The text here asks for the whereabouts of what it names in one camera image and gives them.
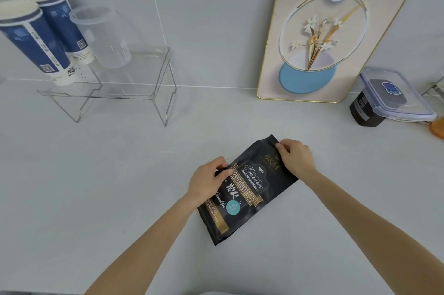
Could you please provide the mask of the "clear acrylic shelf riser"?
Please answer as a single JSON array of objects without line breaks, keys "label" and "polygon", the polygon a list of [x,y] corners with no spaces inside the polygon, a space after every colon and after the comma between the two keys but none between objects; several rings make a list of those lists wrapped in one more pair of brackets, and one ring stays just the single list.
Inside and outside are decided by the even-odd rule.
[{"label": "clear acrylic shelf riser", "polygon": [[130,53],[130,62],[121,68],[107,69],[94,62],[79,70],[83,77],[78,82],[47,85],[36,93],[49,98],[75,123],[81,121],[97,99],[151,102],[162,124],[168,126],[178,91],[171,47],[142,49],[134,45]]}]

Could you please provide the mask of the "person's right hand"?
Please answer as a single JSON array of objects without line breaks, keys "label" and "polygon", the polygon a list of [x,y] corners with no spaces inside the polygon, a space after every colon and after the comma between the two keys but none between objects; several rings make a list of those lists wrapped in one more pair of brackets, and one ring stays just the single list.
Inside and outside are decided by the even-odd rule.
[{"label": "person's right hand", "polygon": [[309,185],[318,174],[314,157],[307,145],[301,141],[283,139],[280,142],[291,154],[291,167],[288,169],[298,179]]}]

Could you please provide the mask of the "blue and white paper cup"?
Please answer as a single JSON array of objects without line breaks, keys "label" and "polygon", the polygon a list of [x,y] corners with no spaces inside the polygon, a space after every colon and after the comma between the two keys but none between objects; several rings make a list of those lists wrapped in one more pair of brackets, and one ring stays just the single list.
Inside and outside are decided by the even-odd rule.
[{"label": "blue and white paper cup", "polygon": [[31,0],[38,4],[49,27],[61,42],[70,60],[78,65],[88,65],[95,56],[80,30],[70,19],[71,5],[68,0]]},{"label": "blue and white paper cup", "polygon": [[56,85],[78,81],[75,67],[36,2],[1,1],[0,31]]}]

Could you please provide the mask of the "person's left hand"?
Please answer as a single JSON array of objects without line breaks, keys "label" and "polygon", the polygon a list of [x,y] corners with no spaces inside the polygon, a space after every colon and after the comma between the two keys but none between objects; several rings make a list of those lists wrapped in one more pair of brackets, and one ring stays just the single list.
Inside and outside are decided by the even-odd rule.
[{"label": "person's left hand", "polygon": [[204,203],[216,194],[223,183],[214,181],[214,173],[228,168],[229,165],[222,156],[199,166],[190,179],[185,197],[195,206]]}]

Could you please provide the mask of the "orange round object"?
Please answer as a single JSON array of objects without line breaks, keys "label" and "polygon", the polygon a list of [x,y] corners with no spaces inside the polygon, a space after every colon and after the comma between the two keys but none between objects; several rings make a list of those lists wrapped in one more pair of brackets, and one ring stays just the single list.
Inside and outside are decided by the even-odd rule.
[{"label": "orange round object", "polygon": [[429,131],[434,136],[444,140],[444,117],[432,121],[429,125]]}]

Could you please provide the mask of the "dark container with clear lid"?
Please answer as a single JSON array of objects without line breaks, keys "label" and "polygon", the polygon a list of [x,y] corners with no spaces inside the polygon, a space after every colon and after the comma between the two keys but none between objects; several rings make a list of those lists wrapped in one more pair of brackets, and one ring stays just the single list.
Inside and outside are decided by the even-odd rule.
[{"label": "dark container with clear lid", "polygon": [[398,71],[367,67],[360,73],[363,89],[350,104],[355,122],[376,127],[385,119],[429,123],[437,114]]}]

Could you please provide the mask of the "clear plastic measuring cup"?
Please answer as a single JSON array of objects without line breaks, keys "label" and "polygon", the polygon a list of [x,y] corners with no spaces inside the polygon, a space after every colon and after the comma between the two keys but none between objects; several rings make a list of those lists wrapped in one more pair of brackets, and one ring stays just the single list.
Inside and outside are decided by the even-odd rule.
[{"label": "clear plastic measuring cup", "polygon": [[131,61],[123,25],[114,8],[79,6],[72,9],[69,16],[103,68],[122,68]]}]

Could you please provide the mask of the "person's left forearm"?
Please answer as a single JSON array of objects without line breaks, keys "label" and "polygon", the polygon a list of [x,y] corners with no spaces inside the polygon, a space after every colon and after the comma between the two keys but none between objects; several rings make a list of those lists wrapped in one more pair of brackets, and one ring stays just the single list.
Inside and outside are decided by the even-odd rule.
[{"label": "person's left forearm", "polygon": [[196,197],[186,193],[109,265],[84,295],[145,295],[197,206]]}]

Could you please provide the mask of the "framed flower picture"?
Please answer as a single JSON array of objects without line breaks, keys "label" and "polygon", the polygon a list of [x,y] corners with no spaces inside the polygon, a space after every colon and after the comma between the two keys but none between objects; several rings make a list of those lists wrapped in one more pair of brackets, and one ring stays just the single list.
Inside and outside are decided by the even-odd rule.
[{"label": "framed flower picture", "polygon": [[338,103],[407,0],[274,0],[256,96]]}]

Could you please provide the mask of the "black coffee bag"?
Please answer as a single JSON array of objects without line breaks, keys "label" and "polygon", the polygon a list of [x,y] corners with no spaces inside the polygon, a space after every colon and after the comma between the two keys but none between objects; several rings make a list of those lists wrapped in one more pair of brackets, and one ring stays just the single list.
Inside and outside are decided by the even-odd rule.
[{"label": "black coffee bag", "polygon": [[230,237],[298,178],[286,169],[274,135],[255,141],[231,164],[214,196],[198,207],[213,244]]}]

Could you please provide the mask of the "person's right forearm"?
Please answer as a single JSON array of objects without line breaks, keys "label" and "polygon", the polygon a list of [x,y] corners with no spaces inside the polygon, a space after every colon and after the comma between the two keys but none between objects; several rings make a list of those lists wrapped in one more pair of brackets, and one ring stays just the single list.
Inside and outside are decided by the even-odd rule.
[{"label": "person's right forearm", "polygon": [[444,263],[317,170],[296,174],[319,198],[395,295],[444,295]]}]

